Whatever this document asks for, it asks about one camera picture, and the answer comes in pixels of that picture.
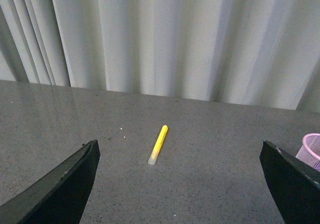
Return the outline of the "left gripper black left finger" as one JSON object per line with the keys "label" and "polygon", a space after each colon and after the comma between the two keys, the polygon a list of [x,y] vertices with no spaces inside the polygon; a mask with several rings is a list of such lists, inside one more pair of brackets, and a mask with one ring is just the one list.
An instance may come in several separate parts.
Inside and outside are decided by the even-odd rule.
{"label": "left gripper black left finger", "polygon": [[92,191],[100,149],[97,140],[0,207],[2,224],[78,224]]}

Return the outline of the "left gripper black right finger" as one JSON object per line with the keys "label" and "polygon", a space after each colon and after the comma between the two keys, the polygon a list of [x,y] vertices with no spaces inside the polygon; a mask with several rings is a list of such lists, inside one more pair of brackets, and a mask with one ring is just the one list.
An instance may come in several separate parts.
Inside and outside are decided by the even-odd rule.
{"label": "left gripper black right finger", "polygon": [[270,141],[259,156],[264,178],[286,224],[320,222],[320,173]]}

